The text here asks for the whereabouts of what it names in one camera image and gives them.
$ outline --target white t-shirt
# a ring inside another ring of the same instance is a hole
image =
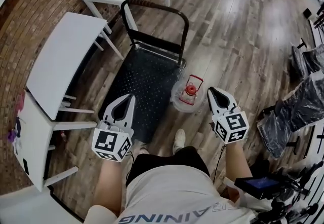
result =
[[[92,206],[86,224],[185,223],[243,224],[252,210],[237,208],[218,194],[209,176],[189,166],[154,168],[127,188],[125,211],[117,218],[102,206]]]

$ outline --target red object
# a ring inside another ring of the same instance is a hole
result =
[[[24,102],[25,102],[25,91],[23,91],[22,94],[18,96],[16,111],[21,111],[24,108]]]
[[[192,80],[194,80],[194,79],[191,79],[191,78],[195,78],[195,79],[198,79],[200,81],[200,84],[199,84],[198,88],[192,82]],[[199,91],[199,89],[200,89],[201,85],[203,84],[203,82],[204,82],[203,79],[201,79],[198,76],[195,76],[195,75],[191,74],[189,76],[189,79],[188,79],[187,83],[186,83],[186,88],[182,92],[181,97],[179,99],[181,101],[183,101],[184,103],[187,103],[187,104],[193,106],[194,101],[196,99],[196,94]]]

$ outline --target white sneaker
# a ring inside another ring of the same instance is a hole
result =
[[[146,148],[141,147],[141,148],[140,148],[140,151],[139,151],[138,154],[139,154],[139,155],[140,155],[140,154],[147,154],[147,155],[149,155],[150,153],[149,153],[149,151],[148,151]]]
[[[175,154],[177,150],[184,148],[185,142],[186,142],[186,133],[184,132],[183,129],[178,129],[172,147],[173,154]]]

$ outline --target trolley handle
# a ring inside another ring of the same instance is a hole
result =
[[[130,29],[127,19],[126,19],[126,14],[125,14],[125,5],[127,5],[127,4],[138,5],[138,6],[143,6],[143,7],[148,7],[148,8],[158,9],[158,10],[164,10],[164,11],[171,12],[171,13],[174,13],[174,14],[177,14],[178,16],[180,16],[184,21],[184,28],[183,28],[182,37],[181,37],[181,44],[171,43],[171,42],[147,35],[145,33]],[[166,49],[166,50],[174,52],[174,53],[177,53],[179,55],[178,64],[180,65],[184,46],[185,46],[187,35],[188,35],[188,30],[189,30],[189,20],[181,11],[171,8],[171,7],[167,7],[167,6],[163,6],[163,5],[159,5],[159,4],[155,4],[155,3],[143,1],[143,0],[125,0],[121,4],[120,9],[121,9],[121,16],[123,18],[124,25],[126,27],[128,35],[132,41],[132,44],[135,43],[134,39],[148,40],[151,42],[153,41],[156,43],[155,46]]]

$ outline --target screen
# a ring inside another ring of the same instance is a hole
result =
[[[262,189],[262,188],[266,188],[269,186],[273,186],[278,184],[278,181],[269,179],[268,177],[263,177],[260,179],[252,179],[252,180],[247,180],[246,181],[248,184],[253,185],[254,187],[258,188],[258,189]]]

